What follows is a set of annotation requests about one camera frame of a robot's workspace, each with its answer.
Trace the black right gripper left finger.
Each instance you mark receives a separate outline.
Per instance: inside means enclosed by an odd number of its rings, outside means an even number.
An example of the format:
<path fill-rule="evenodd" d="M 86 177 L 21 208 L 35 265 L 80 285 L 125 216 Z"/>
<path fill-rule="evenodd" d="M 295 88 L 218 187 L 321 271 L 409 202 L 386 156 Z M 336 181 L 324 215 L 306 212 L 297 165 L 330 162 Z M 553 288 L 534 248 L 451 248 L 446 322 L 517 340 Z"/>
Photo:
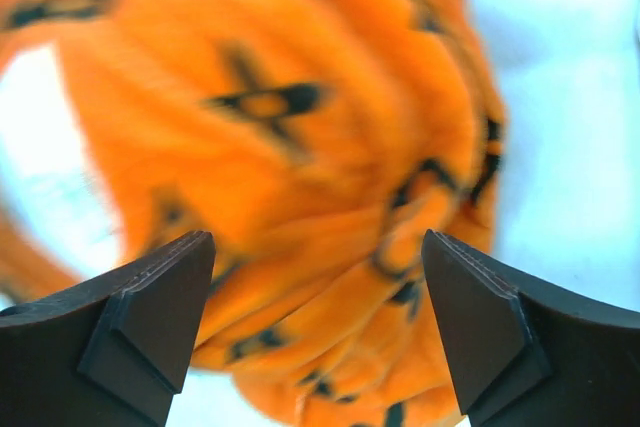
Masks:
<path fill-rule="evenodd" d="M 1 312 L 4 426 L 163 426 L 181 393 L 215 259 L 190 232 Z"/>

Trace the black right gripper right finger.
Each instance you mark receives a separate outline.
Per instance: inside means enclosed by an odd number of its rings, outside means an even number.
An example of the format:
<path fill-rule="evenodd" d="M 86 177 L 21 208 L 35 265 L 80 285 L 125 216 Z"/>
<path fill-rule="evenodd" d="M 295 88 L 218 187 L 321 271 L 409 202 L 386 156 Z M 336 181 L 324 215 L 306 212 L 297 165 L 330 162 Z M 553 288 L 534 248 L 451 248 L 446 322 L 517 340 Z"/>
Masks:
<path fill-rule="evenodd" d="M 636 426 L 639 314 L 439 232 L 424 273 L 457 403 L 473 426 Z"/>

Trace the orange black patterned pillowcase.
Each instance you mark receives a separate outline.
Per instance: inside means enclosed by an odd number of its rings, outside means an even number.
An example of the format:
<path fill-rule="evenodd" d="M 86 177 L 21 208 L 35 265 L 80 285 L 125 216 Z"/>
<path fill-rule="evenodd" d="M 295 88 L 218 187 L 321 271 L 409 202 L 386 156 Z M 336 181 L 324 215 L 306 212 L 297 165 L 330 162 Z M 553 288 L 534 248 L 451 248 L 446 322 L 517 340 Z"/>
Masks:
<path fill-rule="evenodd" d="M 288 426 L 461 420 L 421 245 L 494 238 L 466 0 L 1 0 L 2 69 L 40 47 L 122 261 L 215 239 L 194 367 Z"/>

